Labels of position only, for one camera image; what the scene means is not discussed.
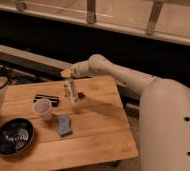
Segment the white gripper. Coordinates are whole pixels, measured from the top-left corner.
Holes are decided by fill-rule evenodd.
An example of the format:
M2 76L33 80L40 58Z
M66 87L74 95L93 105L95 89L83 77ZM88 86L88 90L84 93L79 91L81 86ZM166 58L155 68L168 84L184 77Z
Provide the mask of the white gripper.
M77 62L70 69L61 71L60 74L63 78L70 78L71 76L75 78L88 77L90 74L88 62Z

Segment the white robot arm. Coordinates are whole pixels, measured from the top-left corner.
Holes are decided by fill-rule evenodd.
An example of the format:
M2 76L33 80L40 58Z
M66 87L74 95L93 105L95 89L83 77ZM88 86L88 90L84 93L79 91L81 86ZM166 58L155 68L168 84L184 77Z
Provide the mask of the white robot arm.
M64 78L109 75L140 96L141 171L190 171L190 89L116 65L100 54L63 70Z

